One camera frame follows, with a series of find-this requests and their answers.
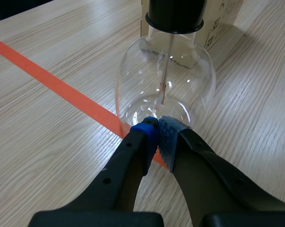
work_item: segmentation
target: screw hole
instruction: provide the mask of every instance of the screw hole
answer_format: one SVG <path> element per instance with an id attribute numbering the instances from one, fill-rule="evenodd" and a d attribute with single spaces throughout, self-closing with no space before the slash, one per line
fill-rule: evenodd
<path id="1" fill-rule="evenodd" d="M 105 179 L 103 180 L 103 183 L 104 183 L 104 184 L 109 184 L 109 183 L 111 183 L 111 179 L 110 179 L 110 178 L 105 178 Z"/>
<path id="2" fill-rule="evenodd" d="M 244 185 L 244 180 L 242 180 L 241 178 L 238 178 L 235 180 L 235 183 L 238 185 Z"/>

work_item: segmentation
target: cardboard box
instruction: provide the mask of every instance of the cardboard box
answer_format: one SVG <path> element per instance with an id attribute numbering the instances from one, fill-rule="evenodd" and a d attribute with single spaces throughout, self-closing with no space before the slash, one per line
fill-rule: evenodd
<path id="1" fill-rule="evenodd" d="M 204 12 L 204 26 L 196 33 L 196 44 L 210 49 L 236 20 L 243 0 L 207 0 Z M 142 20 L 141 36 L 148 34 L 148 23 L 145 16 L 149 0 L 141 0 Z"/>

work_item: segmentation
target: wood grain surface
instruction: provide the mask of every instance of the wood grain surface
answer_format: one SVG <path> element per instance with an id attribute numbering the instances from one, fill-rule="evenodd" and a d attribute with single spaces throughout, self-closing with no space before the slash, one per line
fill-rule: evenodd
<path id="1" fill-rule="evenodd" d="M 139 38 L 139 0 L 55 0 L 0 21 L 0 40 L 115 112 L 115 73 Z M 209 51 L 217 88 L 198 133 L 220 156 L 285 201 L 285 0 L 245 0 Z M 0 227 L 77 197 L 120 138 L 0 56 Z M 135 210 L 191 226 L 182 192 L 157 163 Z"/>

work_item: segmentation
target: orange tape line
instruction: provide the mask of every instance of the orange tape line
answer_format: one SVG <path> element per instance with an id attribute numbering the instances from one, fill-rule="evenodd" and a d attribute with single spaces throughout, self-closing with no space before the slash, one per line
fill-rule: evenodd
<path id="1" fill-rule="evenodd" d="M 44 84 L 77 109 L 121 138 L 126 136 L 118 117 L 0 41 L 0 55 Z M 157 150 L 154 160 L 166 167 Z"/>

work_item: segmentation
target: clear glass bottle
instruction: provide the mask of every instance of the clear glass bottle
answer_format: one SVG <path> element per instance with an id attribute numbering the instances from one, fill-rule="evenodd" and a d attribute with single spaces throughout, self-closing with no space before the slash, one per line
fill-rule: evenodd
<path id="1" fill-rule="evenodd" d="M 216 73 L 207 51 L 195 45 L 195 34 L 170 34 L 150 26 L 148 37 L 129 47 L 116 86 L 121 122 L 132 126 L 147 116 L 166 115 L 200 128 L 212 104 Z"/>

